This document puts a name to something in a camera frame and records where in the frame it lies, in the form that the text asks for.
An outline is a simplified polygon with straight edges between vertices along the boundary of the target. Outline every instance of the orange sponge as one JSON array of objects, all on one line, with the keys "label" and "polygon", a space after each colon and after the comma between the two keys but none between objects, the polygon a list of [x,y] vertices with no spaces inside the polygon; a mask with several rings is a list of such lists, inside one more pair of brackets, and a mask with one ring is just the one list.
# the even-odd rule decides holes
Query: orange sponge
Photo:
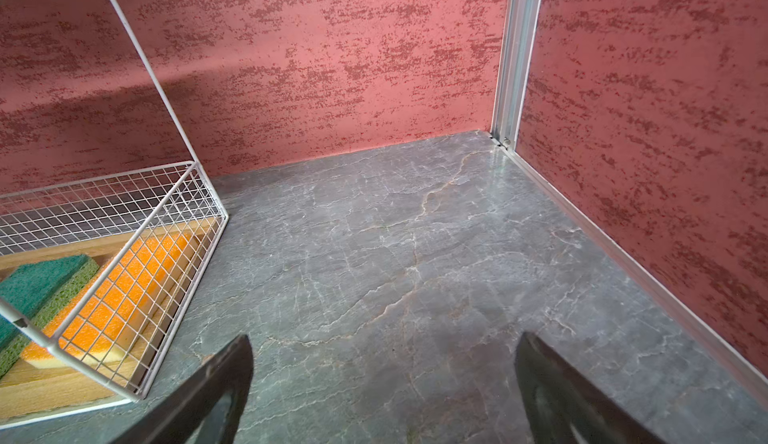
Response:
[{"label": "orange sponge", "polygon": [[[64,331],[60,340],[60,345],[66,346],[64,350],[91,365],[120,360],[190,262],[193,239],[191,233],[168,234],[161,241],[153,237],[138,239]],[[43,332],[53,334],[93,283],[91,280]],[[21,357],[39,369],[64,366],[34,343],[22,351]]]}]

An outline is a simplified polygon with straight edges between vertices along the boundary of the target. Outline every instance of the gray marble floor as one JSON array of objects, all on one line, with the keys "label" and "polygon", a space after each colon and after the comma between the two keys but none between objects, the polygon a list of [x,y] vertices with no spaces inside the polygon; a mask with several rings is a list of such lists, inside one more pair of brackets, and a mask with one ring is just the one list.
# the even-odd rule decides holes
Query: gray marble floor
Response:
[{"label": "gray marble floor", "polygon": [[216,188],[232,220],[150,397],[0,442],[108,442],[239,333],[239,444],[531,442],[525,329],[670,444],[768,441],[768,415],[484,133]]}]

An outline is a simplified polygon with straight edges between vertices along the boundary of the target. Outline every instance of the green sponge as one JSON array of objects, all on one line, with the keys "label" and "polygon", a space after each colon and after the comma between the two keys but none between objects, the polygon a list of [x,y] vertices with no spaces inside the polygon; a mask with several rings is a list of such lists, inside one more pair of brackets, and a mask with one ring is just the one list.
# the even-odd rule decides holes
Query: green sponge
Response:
[{"label": "green sponge", "polygon": [[[25,264],[0,282],[0,297],[45,327],[66,307],[98,271],[96,262],[84,254]],[[29,338],[15,325],[0,319],[0,377],[11,369]]]}]

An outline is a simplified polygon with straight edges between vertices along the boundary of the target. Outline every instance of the red wall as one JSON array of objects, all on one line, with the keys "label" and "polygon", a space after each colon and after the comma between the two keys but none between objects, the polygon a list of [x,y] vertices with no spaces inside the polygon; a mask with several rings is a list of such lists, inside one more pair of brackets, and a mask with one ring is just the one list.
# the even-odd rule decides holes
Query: red wall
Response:
[{"label": "red wall", "polygon": [[768,0],[543,0],[518,152],[768,374]]},{"label": "red wall", "polygon": [[[120,0],[212,175],[488,128],[506,0]],[[0,189],[186,159],[107,0],[0,0]]]}]

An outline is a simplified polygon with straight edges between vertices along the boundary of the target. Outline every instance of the wire basket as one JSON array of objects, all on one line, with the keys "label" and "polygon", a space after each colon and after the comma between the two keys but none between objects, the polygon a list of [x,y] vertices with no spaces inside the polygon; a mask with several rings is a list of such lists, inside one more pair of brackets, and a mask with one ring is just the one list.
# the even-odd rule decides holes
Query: wire basket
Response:
[{"label": "wire basket", "polygon": [[51,247],[78,253],[89,241],[119,251],[54,328],[35,327],[29,315],[19,325],[21,314],[1,299],[0,313],[67,366],[139,400],[228,218],[194,161],[1,196],[0,259]]}]

